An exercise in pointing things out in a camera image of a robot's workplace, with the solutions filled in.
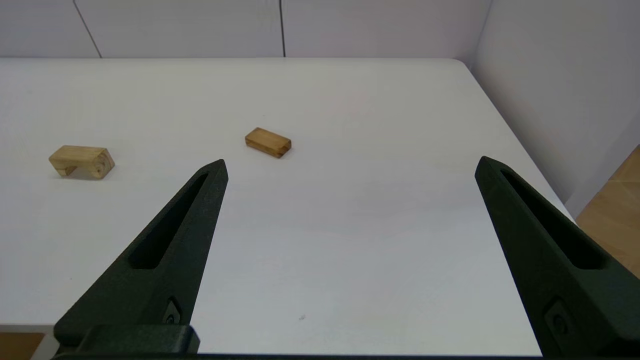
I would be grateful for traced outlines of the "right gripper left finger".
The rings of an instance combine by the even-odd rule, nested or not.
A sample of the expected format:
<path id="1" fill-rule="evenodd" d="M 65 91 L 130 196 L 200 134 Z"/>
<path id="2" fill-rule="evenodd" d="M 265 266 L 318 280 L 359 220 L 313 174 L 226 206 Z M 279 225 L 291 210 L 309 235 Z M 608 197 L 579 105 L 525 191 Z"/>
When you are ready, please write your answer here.
<path id="1" fill-rule="evenodd" d="M 77 347 L 94 326 L 187 325 L 194 313 L 229 176 L 201 167 L 54 325 Z"/>

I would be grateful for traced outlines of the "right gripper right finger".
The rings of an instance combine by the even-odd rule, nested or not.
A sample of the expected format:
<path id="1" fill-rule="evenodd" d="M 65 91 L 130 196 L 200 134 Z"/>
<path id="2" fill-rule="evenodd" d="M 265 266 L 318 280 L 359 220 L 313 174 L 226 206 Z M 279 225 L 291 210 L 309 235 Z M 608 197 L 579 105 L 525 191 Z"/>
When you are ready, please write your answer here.
<path id="1" fill-rule="evenodd" d="M 638 278 L 503 162 L 474 176 L 542 355 L 637 360 Z"/>

